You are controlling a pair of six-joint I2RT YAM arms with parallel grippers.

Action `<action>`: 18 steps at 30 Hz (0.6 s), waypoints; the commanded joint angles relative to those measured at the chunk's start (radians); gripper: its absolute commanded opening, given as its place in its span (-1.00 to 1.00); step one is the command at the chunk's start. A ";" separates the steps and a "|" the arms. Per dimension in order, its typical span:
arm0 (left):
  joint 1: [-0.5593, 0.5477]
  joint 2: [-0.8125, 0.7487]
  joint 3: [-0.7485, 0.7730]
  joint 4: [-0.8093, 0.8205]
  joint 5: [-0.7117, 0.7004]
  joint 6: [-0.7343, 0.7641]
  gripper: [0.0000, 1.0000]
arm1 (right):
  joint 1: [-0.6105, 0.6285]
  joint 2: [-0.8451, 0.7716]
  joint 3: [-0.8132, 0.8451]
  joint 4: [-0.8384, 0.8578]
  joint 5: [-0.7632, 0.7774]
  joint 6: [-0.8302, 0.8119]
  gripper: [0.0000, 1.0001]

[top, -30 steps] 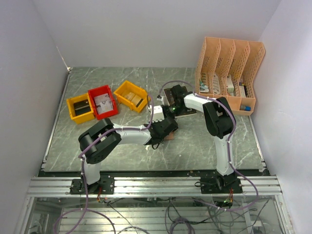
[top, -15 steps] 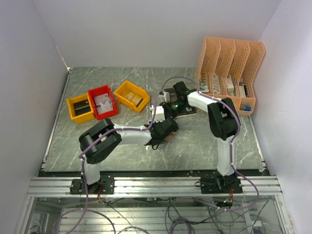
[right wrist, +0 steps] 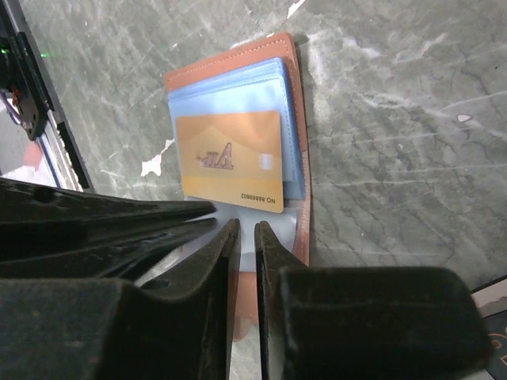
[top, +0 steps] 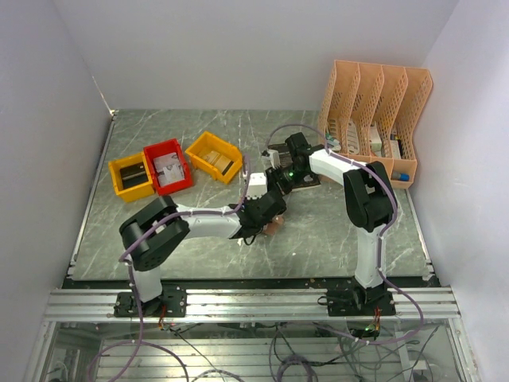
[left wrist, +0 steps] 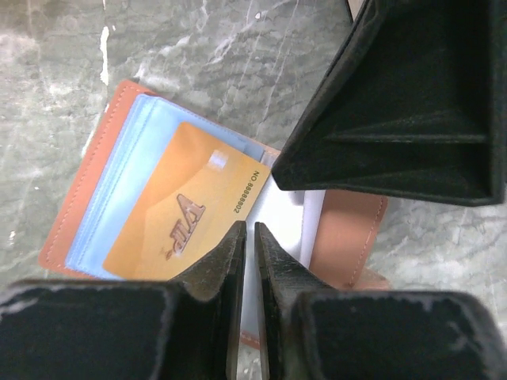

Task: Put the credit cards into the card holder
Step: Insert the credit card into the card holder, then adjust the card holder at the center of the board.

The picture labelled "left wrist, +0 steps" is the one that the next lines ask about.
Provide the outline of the gold VIP card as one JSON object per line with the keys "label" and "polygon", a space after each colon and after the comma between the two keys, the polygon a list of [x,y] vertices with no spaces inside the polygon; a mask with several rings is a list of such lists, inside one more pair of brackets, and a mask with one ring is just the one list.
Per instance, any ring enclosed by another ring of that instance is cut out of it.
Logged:
{"label": "gold VIP card", "polygon": [[171,279],[250,213],[269,168],[180,123],[119,233],[104,269],[121,279]]}

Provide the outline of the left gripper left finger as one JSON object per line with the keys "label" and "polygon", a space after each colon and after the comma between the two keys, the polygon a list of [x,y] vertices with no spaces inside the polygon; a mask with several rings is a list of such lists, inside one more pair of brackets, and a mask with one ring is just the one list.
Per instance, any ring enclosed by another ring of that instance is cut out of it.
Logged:
{"label": "left gripper left finger", "polygon": [[169,281],[24,280],[1,293],[4,379],[233,379],[246,224]]}

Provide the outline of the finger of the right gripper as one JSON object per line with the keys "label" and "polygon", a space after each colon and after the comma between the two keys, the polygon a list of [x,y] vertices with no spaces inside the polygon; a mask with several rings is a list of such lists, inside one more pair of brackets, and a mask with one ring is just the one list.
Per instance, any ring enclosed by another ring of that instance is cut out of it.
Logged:
{"label": "finger of the right gripper", "polygon": [[272,174],[283,190],[502,203],[505,2],[366,1]]}

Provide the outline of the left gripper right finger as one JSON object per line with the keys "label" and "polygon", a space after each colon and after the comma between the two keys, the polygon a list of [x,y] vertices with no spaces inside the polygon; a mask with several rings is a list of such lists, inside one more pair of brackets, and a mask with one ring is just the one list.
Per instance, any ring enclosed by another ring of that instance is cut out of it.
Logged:
{"label": "left gripper right finger", "polygon": [[503,379],[485,306],[454,291],[342,291],[254,227],[265,379]]}

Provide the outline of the pink leather card holder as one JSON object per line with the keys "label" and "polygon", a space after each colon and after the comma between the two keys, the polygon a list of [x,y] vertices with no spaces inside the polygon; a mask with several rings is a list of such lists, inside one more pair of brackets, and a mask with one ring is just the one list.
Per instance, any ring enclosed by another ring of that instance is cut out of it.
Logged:
{"label": "pink leather card holder", "polygon": [[278,153],[155,95],[119,84],[40,251],[68,276],[169,280],[246,223],[239,339],[259,345],[254,225],[264,223],[305,269],[346,291],[386,290],[366,269],[387,198],[283,191]]}

